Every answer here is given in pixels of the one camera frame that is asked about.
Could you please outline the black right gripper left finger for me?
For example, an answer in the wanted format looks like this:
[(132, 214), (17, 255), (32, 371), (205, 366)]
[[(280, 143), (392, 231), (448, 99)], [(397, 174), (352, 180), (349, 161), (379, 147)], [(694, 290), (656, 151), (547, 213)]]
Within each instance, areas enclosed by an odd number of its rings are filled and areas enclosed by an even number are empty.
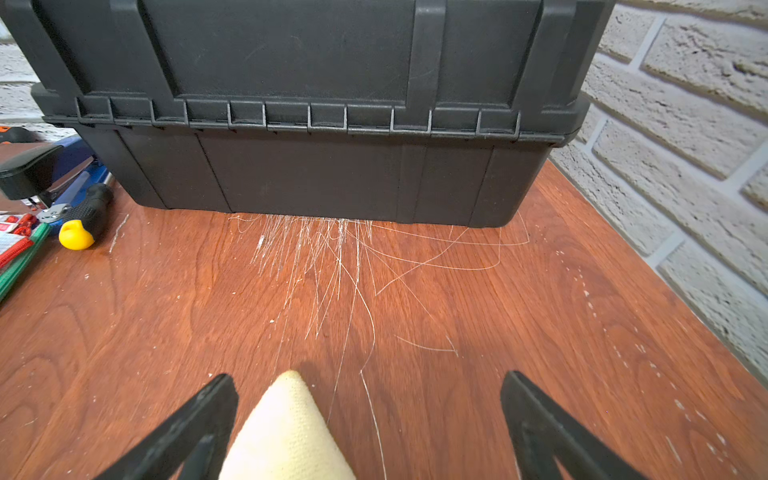
[(100, 479), (217, 479), (234, 428), (239, 396), (219, 374), (98, 475)]

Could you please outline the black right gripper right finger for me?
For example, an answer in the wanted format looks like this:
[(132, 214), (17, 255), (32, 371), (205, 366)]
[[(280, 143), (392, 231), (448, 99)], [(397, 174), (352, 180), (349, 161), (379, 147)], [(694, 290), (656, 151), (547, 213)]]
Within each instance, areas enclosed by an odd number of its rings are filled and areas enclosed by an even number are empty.
[(522, 479), (642, 479), (520, 371), (506, 373), (500, 401)]

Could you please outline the yellow wiping cloth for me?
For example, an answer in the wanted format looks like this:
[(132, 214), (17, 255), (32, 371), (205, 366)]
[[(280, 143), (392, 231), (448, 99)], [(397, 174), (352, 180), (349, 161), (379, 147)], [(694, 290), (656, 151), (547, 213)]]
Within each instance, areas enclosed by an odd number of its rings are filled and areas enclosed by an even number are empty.
[(221, 479), (353, 479), (299, 372), (265, 391), (227, 454)]

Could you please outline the red zip mesh document bag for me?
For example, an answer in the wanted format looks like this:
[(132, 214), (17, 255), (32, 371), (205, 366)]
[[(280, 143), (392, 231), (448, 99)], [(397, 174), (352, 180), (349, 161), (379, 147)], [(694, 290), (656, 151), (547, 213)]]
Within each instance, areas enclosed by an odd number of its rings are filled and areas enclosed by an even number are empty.
[(1, 213), (1, 270), (34, 245), (31, 239), (39, 221), (35, 215)]

